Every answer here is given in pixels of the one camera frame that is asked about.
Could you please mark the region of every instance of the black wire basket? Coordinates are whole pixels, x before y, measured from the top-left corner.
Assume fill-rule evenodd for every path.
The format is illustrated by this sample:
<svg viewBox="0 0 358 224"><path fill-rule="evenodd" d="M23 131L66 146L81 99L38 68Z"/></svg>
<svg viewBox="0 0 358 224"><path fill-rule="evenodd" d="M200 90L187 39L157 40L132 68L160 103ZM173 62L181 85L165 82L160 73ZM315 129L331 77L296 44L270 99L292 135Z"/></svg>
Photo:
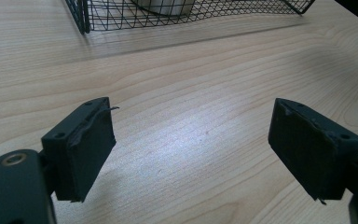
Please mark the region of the black wire basket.
<svg viewBox="0 0 358 224"><path fill-rule="evenodd" d="M304 14L315 0L65 0L81 34L268 13Z"/></svg>

